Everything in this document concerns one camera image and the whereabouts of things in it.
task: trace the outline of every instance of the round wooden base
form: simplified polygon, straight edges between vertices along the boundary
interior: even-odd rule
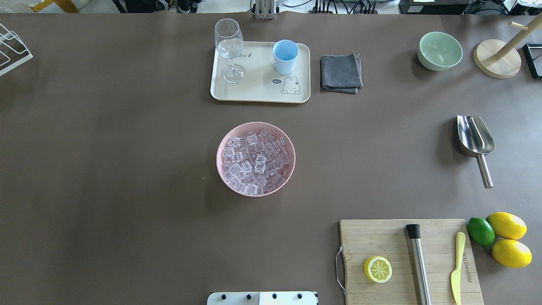
[[[506,42],[490,39],[482,41],[474,48],[474,62],[484,73],[495,78],[510,78],[519,72],[521,67],[521,57],[516,49],[512,49],[500,60],[496,60],[495,55]]]

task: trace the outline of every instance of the metal scoop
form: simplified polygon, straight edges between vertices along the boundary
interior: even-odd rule
[[[461,150],[469,157],[476,157],[484,187],[492,188],[493,182],[489,175],[485,155],[495,149],[495,142],[493,142],[493,137],[482,118],[479,116],[457,116],[457,131],[459,132]]]

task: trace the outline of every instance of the bunny illustration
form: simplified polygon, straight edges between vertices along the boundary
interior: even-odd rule
[[[299,86],[297,77],[285,77],[284,86],[282,87],[282,94],[301,94],[301,87]]]

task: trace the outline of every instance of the folded towel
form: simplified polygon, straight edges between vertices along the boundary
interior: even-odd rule
[[[332,92],[358,93],[362,83],[362,62],[350,55],[324,55],[320,59],[322,86]]]

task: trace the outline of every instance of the pink bowl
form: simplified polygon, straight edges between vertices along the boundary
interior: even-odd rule
[[[284,166],[284,168],[286,168],[288,170],[288,175],[285,177],[286,180],[282,185],[278,186],[278,188],[274,189],[273,191],[271,191],[269,193],[264,193],[264,194],[261,194],[261,195],[244,194],[244,193],[241,193],[241,192],[237,191],[233,187],[231,187],[228,184],[228,182],[224,179],[223,170],[222,170],[222,163],[223,163],[223,161],[222,161],[222,150],[224,148],[226,148],[226,144],[228,143],[228,140],[230,138],[235,137],[235,136],[237,136],[237,137],[246,136],[247,133],[250,132],[250,131],[252,131],[254,133],[258,133],[264,128],[269,130],[274,137],[276,137],[276,138],[283,137],[284,138],[284,142],[285,142],[284,147],[288,151],[288,155],[290,156],[290,159],[292,159],[290,164],[287,164],[287,165]],[[224,138],[222,139],[222,142],[220,142],[220,145],[218,146],[218,150],[216,151],[216,168],[218,169],[218,174],[220,175],[220,178],[222,179],[222,181],[224,181],[224,183],[230,189],[232,189],[235,193],[245,195],[245,196],[248,196],[248,197],[262,197],[262,196],[266,196],[266,195],[269,195],[269,194],[273,194],[277,190],[281,189],[288,182],[288,180],[290,180],[290,177],[292,176],[292,173],[294,172],[294,168],[295,168],[294,145],[292,144],[292,141],[290,140],[290,138],[284,133],[284,131],[280,130],[276,126],[273,126],[271,124],[264,123],[264,122],[244,123],[242,125],[237,126],[236,128],[233,128],[229,133],[227,133],[224,136]]]

